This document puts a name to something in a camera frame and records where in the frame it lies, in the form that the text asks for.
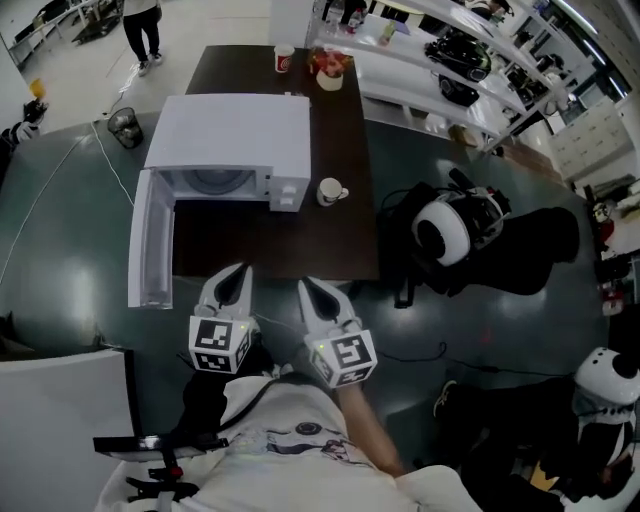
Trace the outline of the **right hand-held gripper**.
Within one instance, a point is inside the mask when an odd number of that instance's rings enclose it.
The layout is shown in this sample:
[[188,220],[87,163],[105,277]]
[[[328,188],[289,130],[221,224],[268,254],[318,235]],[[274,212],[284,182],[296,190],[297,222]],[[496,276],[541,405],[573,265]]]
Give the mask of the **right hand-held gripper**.
[[318,278],[302,278],[298,297],[309,362],[324,384],[341,388],[368,379],[378,364],[371,332],[349,297]]

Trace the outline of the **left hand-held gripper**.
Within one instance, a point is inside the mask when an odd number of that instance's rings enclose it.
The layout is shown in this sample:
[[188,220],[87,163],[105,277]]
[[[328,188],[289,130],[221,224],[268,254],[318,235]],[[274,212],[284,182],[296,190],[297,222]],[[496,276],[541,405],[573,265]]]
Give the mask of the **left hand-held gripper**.
[[236,374],[259,331],[251,316],[253,269],[223,268],[203,285],[189,319],[188,350],[198,371]]

